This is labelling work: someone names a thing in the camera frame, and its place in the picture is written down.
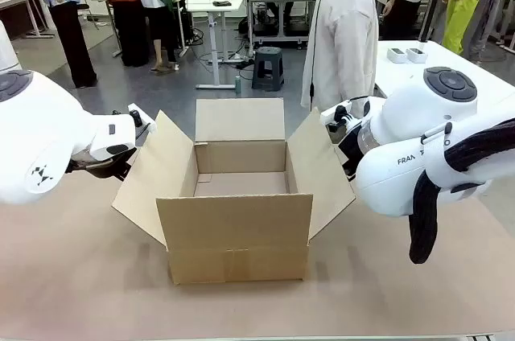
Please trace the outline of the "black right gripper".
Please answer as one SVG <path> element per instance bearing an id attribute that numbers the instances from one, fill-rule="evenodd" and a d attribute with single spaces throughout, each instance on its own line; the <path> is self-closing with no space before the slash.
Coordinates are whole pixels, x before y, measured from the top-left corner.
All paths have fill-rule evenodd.
<path id="1" fill-rule="evenodd" d="M 361 148 L 358 144 L 358 130 L 349 132 L 339 143 L 338 148 L 347 158 L 347 161 L 342 165 L 345 174 L 349 181 L 352 181 L 356 176 L 356 169 L 362 159 Z"/>

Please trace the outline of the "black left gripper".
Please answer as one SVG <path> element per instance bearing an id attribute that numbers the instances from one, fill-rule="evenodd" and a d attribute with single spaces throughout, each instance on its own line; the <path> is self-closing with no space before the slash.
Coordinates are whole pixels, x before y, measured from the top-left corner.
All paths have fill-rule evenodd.
<path id="1" fill-rule="evenodd" d="M 98 179 L 114 177 L 118 180 L 124 180 L 130 172 L 131 165 L 129 164 L 129 160 L 135 153 L 136 149 L 133 148 L 102 162 L 78 162 L 71 160 L 66 169 L 66 173 L 70 174 L 74 171 L 86 171 Z"/>

